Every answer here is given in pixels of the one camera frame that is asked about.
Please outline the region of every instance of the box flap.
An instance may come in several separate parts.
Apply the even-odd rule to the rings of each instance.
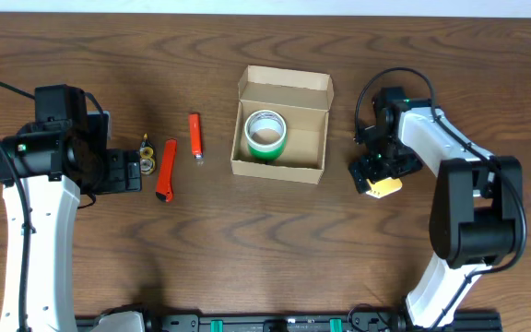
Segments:
[[[327,74],[249,65],[239,81],[239,99],[327,112],[333,83]]]

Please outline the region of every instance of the cardboard box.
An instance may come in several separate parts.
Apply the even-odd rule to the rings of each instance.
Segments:
[[[325,170],[325,146],[333,83],[327,74],[249,65],[239,81],[239,109],[230,164],[233,174],[318,184]],[[249,152],[243,132],[253,112],[279,113],[287,125],[286,148],[265,163]]]

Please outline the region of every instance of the tape roll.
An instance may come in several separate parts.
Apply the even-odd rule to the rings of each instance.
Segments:
[[[254,134],[266,129],[277,132],[279,139],[270,144],[255,142],[253,139]],[[260,160],[274,160],[284,152],[287,130],[286,122],[280,114],[269,110],[257,111],[251,114],[245,122],[244,132],[249,151],[254,157]]]

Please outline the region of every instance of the wooden table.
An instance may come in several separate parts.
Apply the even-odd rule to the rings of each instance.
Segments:
[[[336,97],[318,185],[232,175],[237,81],[247,65],[331,74]],[[522,162],[525,257],[483,278],[463,306],[496,308],[506,331],[531,330],[531,20],[514,19],[0,14],[0,79],[92,92],[112,112],[114,147],[137,148],[144,133],[159,147],[180,138],[172,203],[153,194],[155,173],[142,193],[100,196],[79,211],[76,313],[139,301],[226,314],[397,304],[431,257],[435,179],[426,168],[376,200],[357,194],[347,170],[362,152],[352,141],[360,89],[396,65],[428,74],[468,137]],[[408,74],[377,87],[393,85],[428,95]],[[189,152],[189,112],[202,114],[202,166]],[[368,102],[362,112],[372,119]],[[33,117],[32,103],[0,89],[0,136]],[[5,220],[0,185],[0,311]]]

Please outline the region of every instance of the red object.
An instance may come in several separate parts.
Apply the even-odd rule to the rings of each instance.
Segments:
[[[202,138],[200,137],[200,114],[194,113],[188,116],[190,123],[190,142],[192,154],[196,159],[202,159]]]
[[[157,189],[155,190],[157,198],[163,202],[171,202],[173,200],[173,189],[171,189],[171,172],[173,171],[173,162],[175,161],[176,152],[177,141],[175,139],[168,139],[167,142],[165,142],[163,160],[161,162],[161,171],[159,171]]]

